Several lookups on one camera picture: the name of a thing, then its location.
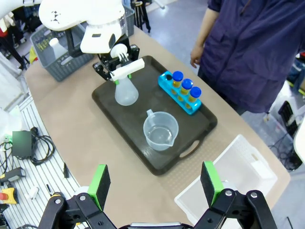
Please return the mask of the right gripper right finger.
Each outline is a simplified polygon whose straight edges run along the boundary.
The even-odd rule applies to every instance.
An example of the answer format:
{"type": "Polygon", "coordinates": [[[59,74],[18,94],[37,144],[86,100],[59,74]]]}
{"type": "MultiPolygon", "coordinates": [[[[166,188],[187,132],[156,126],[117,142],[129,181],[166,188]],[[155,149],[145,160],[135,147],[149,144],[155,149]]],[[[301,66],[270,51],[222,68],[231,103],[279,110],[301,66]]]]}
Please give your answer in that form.
{"type": "Polygon", "coordinates": [[[202,163],[200,181],[209,208],[195,224],[195,229],[220,229],[227,219],[236,219],[243,229],[277,228],[261,191],[250,190],[241,194],[225,188],[211,161],[202,163]]]}

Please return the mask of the person's right hand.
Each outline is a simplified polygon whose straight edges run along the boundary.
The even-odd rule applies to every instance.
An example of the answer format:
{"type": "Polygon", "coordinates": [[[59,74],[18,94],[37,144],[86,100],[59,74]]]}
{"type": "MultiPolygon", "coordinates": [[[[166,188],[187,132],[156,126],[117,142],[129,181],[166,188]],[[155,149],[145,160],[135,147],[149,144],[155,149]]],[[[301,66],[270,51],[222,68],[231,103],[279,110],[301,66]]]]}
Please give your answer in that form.
{"type": "Polygon", "coordinates": [[[197,68],[200,65],[200,59],[203,53],[203,46],[195,45],[190,53],[190,65],[197,68]]]}

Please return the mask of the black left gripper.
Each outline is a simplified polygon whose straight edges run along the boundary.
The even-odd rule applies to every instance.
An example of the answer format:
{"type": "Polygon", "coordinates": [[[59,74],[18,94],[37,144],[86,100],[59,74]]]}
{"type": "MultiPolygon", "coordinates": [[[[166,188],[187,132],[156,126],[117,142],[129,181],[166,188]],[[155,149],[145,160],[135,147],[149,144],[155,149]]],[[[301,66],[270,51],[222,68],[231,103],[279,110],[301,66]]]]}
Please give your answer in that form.
{"type": "Polygon", "coordinates": [[[128,39],[123,39],[118,41],[109,53],[98,54],[100,62],[94,63],[92,67],[104,80],[118,85],[119,81],[114,81],[109,71],[114,71],[117,65],[125,66],[138,60],[139,52],[140,48],[137,45],[130,45],[128,39]]]}

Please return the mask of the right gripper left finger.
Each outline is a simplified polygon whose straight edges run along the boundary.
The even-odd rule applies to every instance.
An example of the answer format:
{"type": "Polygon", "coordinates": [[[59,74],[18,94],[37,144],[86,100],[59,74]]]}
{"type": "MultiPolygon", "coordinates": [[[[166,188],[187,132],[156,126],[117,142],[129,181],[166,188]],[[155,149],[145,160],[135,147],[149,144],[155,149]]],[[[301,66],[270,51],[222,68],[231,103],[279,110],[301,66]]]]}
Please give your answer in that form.
{"type": "Polygon", "coordinates": [[[56,193],[50,197],[38,228],[73,229],[77,223],[87,223],[90,229],[114,229],[103,211],[111,184],[107,165],[98,165],[86,192],[66,199],[56,193]]]}

